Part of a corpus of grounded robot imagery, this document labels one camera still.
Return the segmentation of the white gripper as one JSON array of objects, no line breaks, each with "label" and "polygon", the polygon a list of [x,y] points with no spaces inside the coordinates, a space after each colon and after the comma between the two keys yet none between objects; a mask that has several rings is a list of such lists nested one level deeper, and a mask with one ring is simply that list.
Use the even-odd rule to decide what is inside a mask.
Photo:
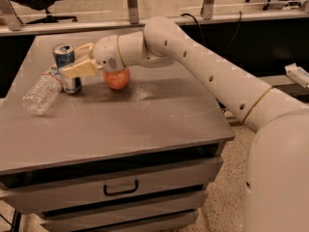
[{"label": "white gripper", "polygon": [[94,76],[102,68],[107,73],[122,71],[125,66],[118,48],[118,36],[101,38],[95,44],[86,43],[74,50],[75,59],[81,62],[68,64],[60,69],[64,78]]}]

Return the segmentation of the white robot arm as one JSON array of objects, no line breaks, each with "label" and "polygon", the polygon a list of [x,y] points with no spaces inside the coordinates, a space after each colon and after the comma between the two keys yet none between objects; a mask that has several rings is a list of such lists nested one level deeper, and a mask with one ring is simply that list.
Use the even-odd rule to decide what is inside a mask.
[{"label": "white robot arm", "polygon": [[185,66],[255,137],[246,170],[244,232],[309,232],[309,107],[199,43],[172,20],[156,16],[141,32],[111,36],[77,50],[66,78],[152,67]]}]

